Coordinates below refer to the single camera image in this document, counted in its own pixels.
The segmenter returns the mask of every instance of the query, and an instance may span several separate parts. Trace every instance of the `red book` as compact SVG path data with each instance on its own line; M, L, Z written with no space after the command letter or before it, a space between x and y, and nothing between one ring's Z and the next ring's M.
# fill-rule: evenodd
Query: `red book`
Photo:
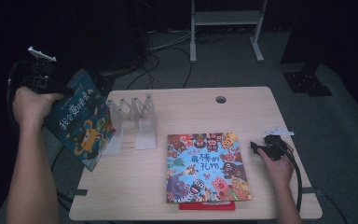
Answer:
M234 202L215 202L215 203L179 203L180 210L220 210L234 211Z

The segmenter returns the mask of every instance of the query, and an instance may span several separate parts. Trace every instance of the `picture book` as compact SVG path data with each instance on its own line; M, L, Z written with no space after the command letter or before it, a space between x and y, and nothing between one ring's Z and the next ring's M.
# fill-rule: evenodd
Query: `picture book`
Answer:
M167 136L167 203L252 199L235 133Z
M75 94L54 103L45 127L92 171L115 132L109 107L87 70L78 71L67 86Z

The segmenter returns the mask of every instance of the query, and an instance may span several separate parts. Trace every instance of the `wooden table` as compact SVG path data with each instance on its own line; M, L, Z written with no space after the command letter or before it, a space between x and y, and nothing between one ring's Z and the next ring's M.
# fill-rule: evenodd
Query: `wooden table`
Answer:
M221 220L275 218L274 195L267 171L250 141L263 145L265 130L286 129L281 112L267 87L112 91L108 98L118 102L145 98L150 92L158 119L156 149L136 150L136 129L126 129L118 155L103 155L93 172L84 169L78 188L86 196L75 196L70 211L73 220ZM216 97L227 99L224 104ZM236 202L235 211L182 211L166 203L166 135L170 133L221 133L238 135L241 154L253 199ZM282 137L293 146L289 135ZM303 187L310 181L300 158ZM296 174L291 180L296 199ZM316 219L322 209L315 194L303 194L301 217Z

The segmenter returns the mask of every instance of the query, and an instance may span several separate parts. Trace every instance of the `children's book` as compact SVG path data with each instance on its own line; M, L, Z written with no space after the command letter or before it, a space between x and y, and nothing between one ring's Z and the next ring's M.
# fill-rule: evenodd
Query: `children's book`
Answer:
M45 127L92 171L115 132L109 107L87 70L78 71L67 86L75 94L54 103Z
M235 133L167 136L167 203L252 199Z

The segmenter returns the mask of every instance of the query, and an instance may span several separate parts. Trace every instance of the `small round hole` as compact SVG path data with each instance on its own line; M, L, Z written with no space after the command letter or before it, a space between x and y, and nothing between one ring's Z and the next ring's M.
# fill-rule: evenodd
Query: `small round hole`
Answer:
M216 97L216 102L219 103L219 104L224 104L226 101L227 101L227 99L224 96Z

